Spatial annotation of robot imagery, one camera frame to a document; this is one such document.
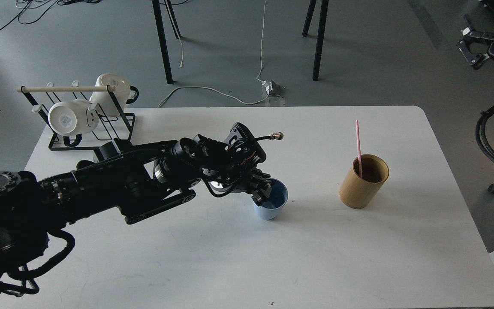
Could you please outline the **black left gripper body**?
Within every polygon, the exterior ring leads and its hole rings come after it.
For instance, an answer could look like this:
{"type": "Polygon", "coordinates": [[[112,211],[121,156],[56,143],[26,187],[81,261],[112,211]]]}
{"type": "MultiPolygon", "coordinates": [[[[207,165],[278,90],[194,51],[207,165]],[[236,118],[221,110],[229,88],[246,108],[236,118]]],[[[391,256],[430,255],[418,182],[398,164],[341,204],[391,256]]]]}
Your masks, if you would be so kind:
{"type": "Polygon", "coordinates": [[[167,155],[154,164],[154,178],[170,188],[191,188],[204,182],[214,196],[232,192],[251,193],[259,182],[269,179],[256,166],[259,157],[247,160],[243,153],[228,151],[224,142],[200,134],[175,142],[167,155]]]}

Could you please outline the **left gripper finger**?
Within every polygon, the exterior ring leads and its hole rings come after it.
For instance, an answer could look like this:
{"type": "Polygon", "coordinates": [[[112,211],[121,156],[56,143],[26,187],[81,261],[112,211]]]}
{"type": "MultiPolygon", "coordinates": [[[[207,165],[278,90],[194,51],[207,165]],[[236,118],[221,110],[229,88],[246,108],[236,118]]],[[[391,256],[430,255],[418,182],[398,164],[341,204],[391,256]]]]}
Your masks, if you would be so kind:
{"type": "Polygon", "coordinates": [[[272,193],[273,181],[271,179],[265,179],[257,184],[257,187],[251,190],[251,198],[255,205],[262,206],[269,201],[272,193]]]}

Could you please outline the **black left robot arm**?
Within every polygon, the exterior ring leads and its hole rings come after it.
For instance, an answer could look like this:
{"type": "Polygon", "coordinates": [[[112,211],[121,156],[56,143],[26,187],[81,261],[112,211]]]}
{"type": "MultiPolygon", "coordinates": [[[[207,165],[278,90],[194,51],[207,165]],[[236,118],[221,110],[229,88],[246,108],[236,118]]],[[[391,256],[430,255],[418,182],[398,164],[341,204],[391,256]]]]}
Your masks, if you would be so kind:
{"type": "Polygon", "coordinates": [[[134,146],[115,139],[96,150],[98,162],[37,180],[0,170],[0,294],[36,294],[35,279],[75,246],[67,224],[116,207],[134,224],[192,200],[203,182],[214,197],[245,192],[257,205],[272,181],[256,166],[266,160],[259,139],[225,142],[196,135],[134,146]]]}

